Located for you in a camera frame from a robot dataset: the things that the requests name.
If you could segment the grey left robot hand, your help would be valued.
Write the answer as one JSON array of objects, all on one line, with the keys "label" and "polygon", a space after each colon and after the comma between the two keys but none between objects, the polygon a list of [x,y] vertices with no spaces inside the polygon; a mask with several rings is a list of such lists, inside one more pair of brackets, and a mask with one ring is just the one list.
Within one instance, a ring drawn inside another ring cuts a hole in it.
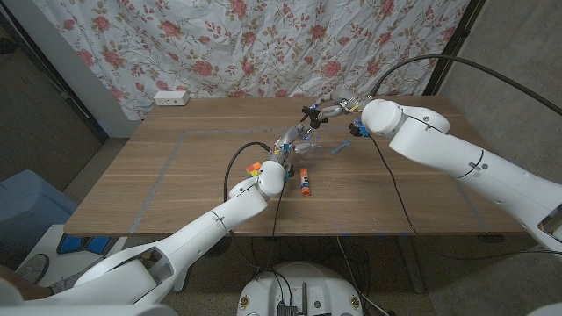
[{"label": "grey left robot hand", "polygon": [[311,151],[315,145],[311,142],[314,129],[308,125],[299,123],[289,128],[271,149],[268,161],[286,165],[293,154],[304,154]]}]

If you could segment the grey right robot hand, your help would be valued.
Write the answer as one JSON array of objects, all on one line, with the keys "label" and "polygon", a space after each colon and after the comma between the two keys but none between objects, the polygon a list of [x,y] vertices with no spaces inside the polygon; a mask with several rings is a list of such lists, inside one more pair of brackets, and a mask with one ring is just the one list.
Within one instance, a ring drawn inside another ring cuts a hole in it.
[{"label": "grey right robot hand", "polygon": [[373,99],[373,96],[362,97],[349,90],[332,90],[318,97],[312,105],[302,108],[304,116],[301,122],[310,119],[310,126],[319,128],[331,118],[362,112]]}]

